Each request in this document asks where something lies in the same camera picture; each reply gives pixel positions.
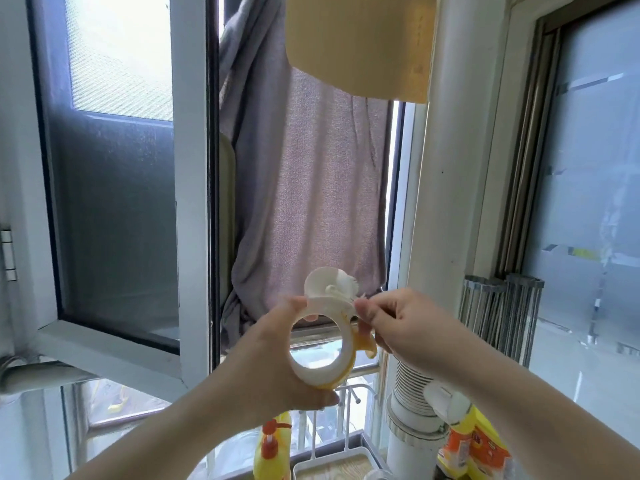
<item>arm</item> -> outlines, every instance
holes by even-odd
[[[634,478],[640,471],[633,445],[427,297],[395,290],[359,299],[356,309],[381,346],[466,395],[535,478]]]
[[[263,316],[199,386],[68,480],[184,480],[231,436],[284,411],[337,404],[334,392],[304,384],[289,364],[289,334],[305,305],[304,298],[291,299]]]

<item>window hinge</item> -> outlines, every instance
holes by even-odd
[[[18,274],[15,272],[15,260],[13,259],[13,238],[11,229],[0,230],[0,240],[2,240],[2,254],[4,258],[4,272],[7,281],[18,281]]]

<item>gray fabric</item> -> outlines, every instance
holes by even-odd
[[[293,69],[284,15],[284,0],[243,0],[221,40],[220,129],[236,151],[226,347],[316,267],[344,269],[368,294],[385,282],[389,103]]]

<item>hand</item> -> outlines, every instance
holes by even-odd
[[[207,379],[232,397],[241,421],[237,432],[260,426],[284,411],[318,410],[339,402],[336,393],[305,384],[291,368],[289,336],[306,305],[306,298],[281,302],[249,329]]]
[[[455,355],[470,333],[432,300],[409,288],[358,298],[354,306],[360,316],[359,332],[370,333],[373,328],[382,348],[441,378],[450,372],[445,360]]]

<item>brown paper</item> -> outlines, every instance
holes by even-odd
[[[425,103],[437,0],[287,0],[289,63],[355,96]]]

